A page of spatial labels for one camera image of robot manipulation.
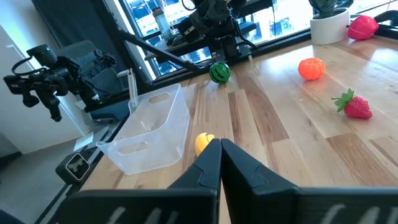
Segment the white plant pot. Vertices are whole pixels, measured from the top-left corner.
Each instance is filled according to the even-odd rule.
[[[348,37],[349,10],[348,8],[338,8],[336,11],[341,13],[325,18],[317,19],[319,15],[315,15],[310,21],[311,39],[313,44],[325,45],[339,42]]]

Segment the metal rod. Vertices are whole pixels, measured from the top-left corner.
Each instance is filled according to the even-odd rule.
[[[148,44],[147,42],[141,40],[140,38],[138,38],[135,35],[132,35],[132,34],[130,34],[128,32],[123,31],[123,30],[119,30],[119,33],[120,33],[121,37],[124,40],[126,40],[126,41],[128,41],[128,42],[130,42],[132,44],[138,45],[144,50],[150,51],[150,52],[152,52],[152,53],[154,53],[154,54],[156,54],[158,56],[166,58],[167,60],[169,60],[171,62],[174,62],[174,63],[176,63],[177,65],[179,65],[179,66],[181,66],[183,68],[189,69],[191,71],[197,71],[197,70],[200,69],[199,67],[197,67],[196,65],[194,65],[194,64],[192,64],[190,62],[186,62],[186,61],[180,59],[179,57],[177,57],[177,56],[175,56],[175,55],[173,55],[173,54],[171,54],[171,53],[169,53],[167,51],[164,51],[162,49],[154,47],[151,44]]]

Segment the strawberry leaves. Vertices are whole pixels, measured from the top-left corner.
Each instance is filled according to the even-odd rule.
[[[332,100],[335,101],[335,105],[338,107],[337,112],[341,112],[344,110],[346,105],[354,98],[354,90],[348,89],[347,93],[341,94],[341,97],[332,97]]]

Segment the green toy watermelon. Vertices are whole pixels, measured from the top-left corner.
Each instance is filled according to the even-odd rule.
[[[231,72],[227,64],[217,62],[210,67],[209,75],[213,82],[226,83]]]

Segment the clear plastic container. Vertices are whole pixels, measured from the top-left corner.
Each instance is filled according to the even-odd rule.
[[[112,142],[97,146],[126,175],[163,168],[181,159],[190,114],[180,84],[138,96]]]

